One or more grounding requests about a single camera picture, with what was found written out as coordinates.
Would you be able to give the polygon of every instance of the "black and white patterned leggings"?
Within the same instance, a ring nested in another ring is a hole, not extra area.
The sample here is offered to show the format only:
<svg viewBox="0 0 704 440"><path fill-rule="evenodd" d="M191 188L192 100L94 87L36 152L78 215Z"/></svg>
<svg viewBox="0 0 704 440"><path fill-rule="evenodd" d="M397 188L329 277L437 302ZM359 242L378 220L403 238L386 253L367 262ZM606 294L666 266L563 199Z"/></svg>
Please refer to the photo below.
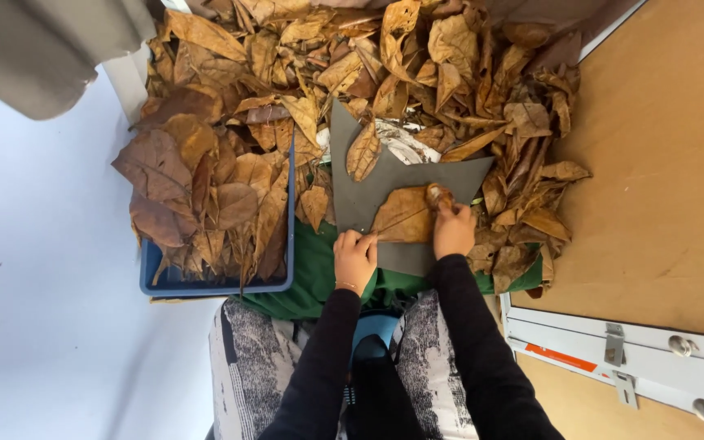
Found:
<svg viewBox="0 0 704 440"><path fill-rule="evenodd" d="M290 321L225 301L213 317L209 338L214 435L256 440L279 408L308 333ZM398 352L396 369L425 436L477 438L435 292L421 294L401 316L389 346L394 358ZM346 438L343 423L338 438Z"/></svg>

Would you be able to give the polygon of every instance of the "green fabric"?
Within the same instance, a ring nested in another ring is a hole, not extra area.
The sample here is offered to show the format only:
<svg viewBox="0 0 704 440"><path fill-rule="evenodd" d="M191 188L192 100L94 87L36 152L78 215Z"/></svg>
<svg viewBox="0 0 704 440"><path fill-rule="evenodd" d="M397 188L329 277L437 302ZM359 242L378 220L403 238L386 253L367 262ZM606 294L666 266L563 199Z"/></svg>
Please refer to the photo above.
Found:
<svg viewBox="0 0 704 440"><path fill-rule="evenodd" d="M324 221L319 226L319 234L316 234L311 226L296 219L295 273L292 286L284 292L243 295L243 303L277 319L318 318L322 305L336 285L333 272L333 242L337 236L336 226ZM490 275L477 273L475 278L483 295L494 293L493 278ZM541 282L542 255L509 289L530 289L539 286ZM377 268L363 292L362 303L365 308L388 308L396 292L413 296L428 288L429 285L422 276Z"/></svg>

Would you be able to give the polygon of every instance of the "black long sleeve shirt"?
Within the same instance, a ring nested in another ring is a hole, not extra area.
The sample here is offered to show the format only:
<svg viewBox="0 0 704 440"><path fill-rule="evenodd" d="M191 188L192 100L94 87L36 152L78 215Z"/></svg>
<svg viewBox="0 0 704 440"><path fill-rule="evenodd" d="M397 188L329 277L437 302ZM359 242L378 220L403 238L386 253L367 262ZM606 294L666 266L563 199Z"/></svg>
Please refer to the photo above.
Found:
<svg viewBox="0 0 704 440"><path fill-rule="evenodd" d="M439 295L466 390L466 405L481 438L560 439L534 389L488 310L463 255L441 258L428 276ZM274 421L260 440L326 440L336 436L360 298L337 289L289 380Z"/></svg>

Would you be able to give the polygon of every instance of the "hand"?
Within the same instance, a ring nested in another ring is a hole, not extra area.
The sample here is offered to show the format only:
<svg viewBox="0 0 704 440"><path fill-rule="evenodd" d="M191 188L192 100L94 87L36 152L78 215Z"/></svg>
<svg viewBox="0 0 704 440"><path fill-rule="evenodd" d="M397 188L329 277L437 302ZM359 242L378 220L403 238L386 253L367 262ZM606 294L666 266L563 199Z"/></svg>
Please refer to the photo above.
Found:
<svg viewBox="0 0 704 440"><path fill-rule="evenodd" d="M376 233L363 236L352 229L339 234L333 244L337 289L349 289L363 296L363 289L376 269L377 240Z"/></svg>
<svg viewBox="0 0 704 440"><path fill-rule="evenodd" d="M433 229L433 253L437 260L450 254L466 256L474 247L477 217L466 205L455 204L454 208L439 205Z"/></svg>

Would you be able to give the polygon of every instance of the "gray fabric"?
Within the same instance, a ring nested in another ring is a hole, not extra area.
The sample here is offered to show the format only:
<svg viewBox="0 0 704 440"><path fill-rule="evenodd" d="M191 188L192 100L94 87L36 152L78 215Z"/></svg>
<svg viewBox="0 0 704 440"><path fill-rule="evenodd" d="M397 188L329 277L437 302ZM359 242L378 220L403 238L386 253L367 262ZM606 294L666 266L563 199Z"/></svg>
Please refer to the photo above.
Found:
<svg viewBox="0 0 704 440"><path fill-rule="evenodd" d="M0 99L32 119L58 116L97 64L155 34L142 0L0 0Z"/></svg>
<svg viewBox="0 0 704 440"><path fill-rule="evenodd" d="M449 188L458 202L470 204L494 160L484 157L449 164L404 165L385 149L371 173L356 183L347 175L347 150L361 129L347 109L334 99L330 156L333 158L333 206L339 231L355 229L367 233L390 192L407 186L439 183ZM433 249L425 243L379 243L377 261L380 268L422 276L428 273L435 259Z"/></svg>

